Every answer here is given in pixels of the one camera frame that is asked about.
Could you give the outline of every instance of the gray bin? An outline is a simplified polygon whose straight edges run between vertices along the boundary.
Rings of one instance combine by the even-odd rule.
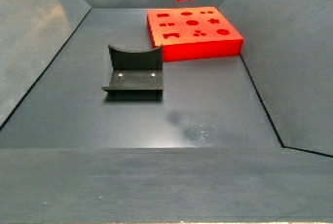
[[[109,45],[216,6],[241,56],[113,102]],[[0,222],[332,222],[332,0],[0,0]]]

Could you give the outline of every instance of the black plastic bracket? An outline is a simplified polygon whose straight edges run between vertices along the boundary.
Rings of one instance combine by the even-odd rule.
[[[127,52],[110,46],[114,73],[102,89],[114,100],[161,100],[163,96],[163,47]]]

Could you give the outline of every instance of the red shape sorter block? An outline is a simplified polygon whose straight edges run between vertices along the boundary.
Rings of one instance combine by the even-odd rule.
[[[216,7],[151,10],[149,28],[165,61],[241,55],[244,37]]]

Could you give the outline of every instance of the gray bin floor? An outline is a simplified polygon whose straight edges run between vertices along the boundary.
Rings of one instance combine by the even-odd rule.
[[[238,56],[166,63],[162,102],[110,102],[109,44],[151,49],[146,10],[93,10],[0,133],[2,148],[280,147]]]
[[[333,221],[333,160],[280,147],[240,57],[110,102],[109,44],[150,49],[146,10],[91,11],[2,130],[2,221]]]

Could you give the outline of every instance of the shape-shaped hole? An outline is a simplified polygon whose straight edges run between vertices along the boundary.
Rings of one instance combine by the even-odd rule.
[[[195,21],[195,20],[187,20],[187,21],[186,21],[186,24],[187,24],[187,25],[199,25],[199,22]]]
[[[170,14],[158,14],[158,18],[167,18]]]
[[[183,13],[181,13],[183,16],[186,16],[186,17],[189,17],[189,16],[191,16],[193,15],[193,13],[191,12],[183,12]]]
[[[228,34],[230,34],[230,32],[229,32],[226,29],[220,29],[220,30],[217,31],[217,33],[221,34],[221,35],[228,35]]]
[[[166,33],[166,34],[163,35],[163,37],[165,37],[165,39],[167,39],[167,38],[170,38],[170,37],[179,38],[181,35],[179,35],[178,33]]]
[[[161,26],[174,26],[174,23],[169,23],[169,24],[161,23]]]
[[[210,19],[209,22],[210,22],[212,24],[220,24],[220,19]]]

